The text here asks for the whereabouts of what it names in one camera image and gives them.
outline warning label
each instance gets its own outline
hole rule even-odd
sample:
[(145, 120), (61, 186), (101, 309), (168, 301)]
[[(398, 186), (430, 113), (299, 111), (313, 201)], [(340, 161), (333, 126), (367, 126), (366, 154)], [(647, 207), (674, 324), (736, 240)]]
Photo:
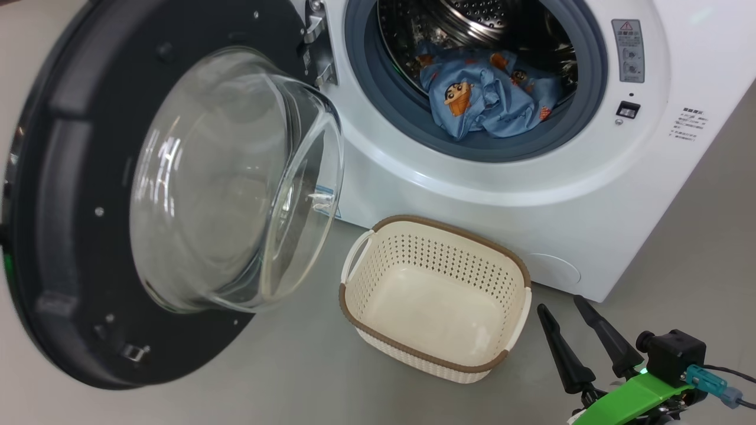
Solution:
[(704, 116), (704, 111), (684, 107), (680, 115), (675, 118), (667, 136), (694, 141), (706, 129), (707, 123), (708, 118)]
[(622, 82), (645, 82), (646, 59), (643, 54), (643, 33), (637, 19), (612, 21), (617, 56), (619, 57), (619, 80)]

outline white plastic basket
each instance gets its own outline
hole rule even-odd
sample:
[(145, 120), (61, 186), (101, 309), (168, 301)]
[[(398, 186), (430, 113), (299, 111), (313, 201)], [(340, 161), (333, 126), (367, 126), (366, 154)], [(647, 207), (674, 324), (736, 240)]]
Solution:
[(481, 380), (506, 358), (531, 303), (530, 274), (511, 251), (413, 216), (360, 236), (341, 282), (344, 316), (365, 341), (458, 383)]

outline door porthole glass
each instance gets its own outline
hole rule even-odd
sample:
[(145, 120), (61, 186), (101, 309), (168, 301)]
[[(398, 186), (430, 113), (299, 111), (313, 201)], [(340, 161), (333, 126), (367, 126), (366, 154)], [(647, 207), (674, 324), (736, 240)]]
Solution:
[(314, 264), (342, 175), (323, 95), (248, 48), (205, 57), (164, 100), (136, 166), (130, 235), (145, 289), (174, 312), (279, 301)]

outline washing machine door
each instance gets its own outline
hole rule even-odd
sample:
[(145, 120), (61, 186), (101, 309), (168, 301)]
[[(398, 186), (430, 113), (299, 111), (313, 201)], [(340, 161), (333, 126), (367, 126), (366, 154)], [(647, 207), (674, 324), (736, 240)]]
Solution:
[(11, 148), (5, 269), (39, 349), (92, 386), (177, 379), (292, 293), (342, 141), (289, 2), (89, 2)]

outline blue fabric with cartoon print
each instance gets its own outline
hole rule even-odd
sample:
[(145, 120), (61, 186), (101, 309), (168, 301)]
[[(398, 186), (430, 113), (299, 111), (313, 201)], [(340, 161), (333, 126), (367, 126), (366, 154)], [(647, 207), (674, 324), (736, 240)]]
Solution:
[(425, 44), (418, 53), (433, 120), (456, 140), (481, 130), (497, 138), (527, 132), (548, 118), (562, 95), (558, 77), (509, 51), (442, 51)]

